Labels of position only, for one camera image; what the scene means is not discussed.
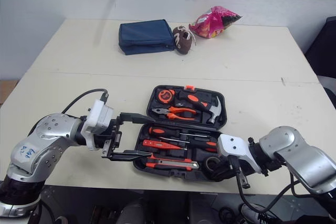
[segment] white wall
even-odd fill
[[[336,0],[0,0],[0,78],[21,77],[64,18],[192,22],[213,5],[242,15],[238,24],[288,26],[303,51],[336,16]]]

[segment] hammer head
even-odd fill
[[[209,111],[211,111],[212,116],[209,119],[209,123],[215,124],[215,119],[216,117],[218,117],[220,115],[220,113],[222,112],[222,105],[221,102],[219,101],[219,98],[217,97],[217,101],[218,101],[218,105],[217,106],[211,106],[211,108],[209,109]]]

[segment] pink bag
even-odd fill
[[[189,24],[189,29],[204,38],[213,38],[240,18],[241,16],[222,6],[214,6],[198,17],[196,22]]]

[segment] screwdriver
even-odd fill
[[[203,149],[203,150],[206,150],[208,152],[217,152],[217,144],[214,143],[214,142],[203,142],[203,141],[197,141],[197,140],[193,140],[191,142],[187,142],[187,141],[181,141],[181,140],[175,140],[175,139],[172,139],[172,138],[166,138],[166,137],[159,137],[161,139],[164,139],[164,140],[168,140],[168,141],[177,141],[177,142],[184,142],[184,143],[187,143],[188,146],[192,146],[194,148],[200,148],[200,149]]]
[[[187,135],[187,136],[199,136],[199,137],[209,137],[205,135],[195,135],[195,134],[186,134],[186,133],[180,133],[179,130],[170,130],[163,127],[150,127],[149,128],[149,134],[153,136],[175,136],[180,137],[180,135]]]
[[[177,145],[165,143],[165,142],[159,142],[159,141],[154,141],[154,140],[148,140],[145,139],[142,142],[143,146],[148,146],[148,147],[154,147],[162,150],[187,150],[186,148],[181,148]]]

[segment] blue pouch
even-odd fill
[[[119,46],[126,55],[175,49],[172,30],[164,19],[121,24]]]

